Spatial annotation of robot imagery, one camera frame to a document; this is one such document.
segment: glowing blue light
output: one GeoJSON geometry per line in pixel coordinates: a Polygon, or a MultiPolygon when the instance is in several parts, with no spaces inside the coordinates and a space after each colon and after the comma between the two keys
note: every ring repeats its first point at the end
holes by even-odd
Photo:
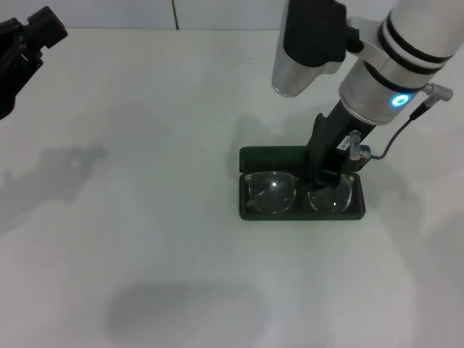
{"type": "Polygon", "coordinates": [[[391,105],[394,107],[401,107],[402,105],[406,104],[409,101],[410,97],[407,94],[400,94],[399,96],[395,96],[391,100],[391,105]]]}

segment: dark green glasses holder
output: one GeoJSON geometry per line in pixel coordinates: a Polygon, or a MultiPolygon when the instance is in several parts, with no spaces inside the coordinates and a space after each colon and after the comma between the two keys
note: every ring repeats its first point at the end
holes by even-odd
{"type": "Polygon", "coordinates": [[[297,176],[307,153],[306,146],[254,146],[240,149],[239,212],[243,220],[359,220],[365,214],[360,177],[347,173],[352,190],[346,209],[321,212],[312,206],[305,185],[295,184],[296,195],[291,206],[282,212],[262,212],[253,205],[247,174],[284,172],[297,176]]]}

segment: eyeglasses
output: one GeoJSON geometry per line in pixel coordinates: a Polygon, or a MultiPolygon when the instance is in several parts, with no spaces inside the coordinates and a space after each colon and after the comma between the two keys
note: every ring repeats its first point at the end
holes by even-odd
{"type": "MultiPolygon", "coordinates": [[[[245,175],[248,184],[248,206],[263,214],[289,211],[297,197],[298,178],[285,172],[260,172],[245,175]]],[[[354,178],[342,175],[337,187],[304,188],[310,206],[316,212],[338,214],[352,201],[354,178]]]]}

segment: label sticker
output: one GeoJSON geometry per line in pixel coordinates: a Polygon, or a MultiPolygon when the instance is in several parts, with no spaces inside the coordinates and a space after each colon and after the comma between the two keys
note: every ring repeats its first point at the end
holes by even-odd
{"type": "Polygon", "coordinates": [[[341,143],[336,147],[339,150],[345,151],[349,148],[349,136],[345,136],[341,143]]]}

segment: white wall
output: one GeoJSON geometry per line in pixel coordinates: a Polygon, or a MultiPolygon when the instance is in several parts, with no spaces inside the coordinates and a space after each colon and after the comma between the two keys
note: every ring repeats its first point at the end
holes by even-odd
{"type": "MultiPolygon", "coordinates": [[[[174,0],[180,29],[277,29],[285,0],[174,0]]],[[[385,18],[396,0],[344,0],[349,15],[385,18]]],[[[2,19],[49,5],[68,27],[175,28],[171,0],[3,0],[2,19]]]]}

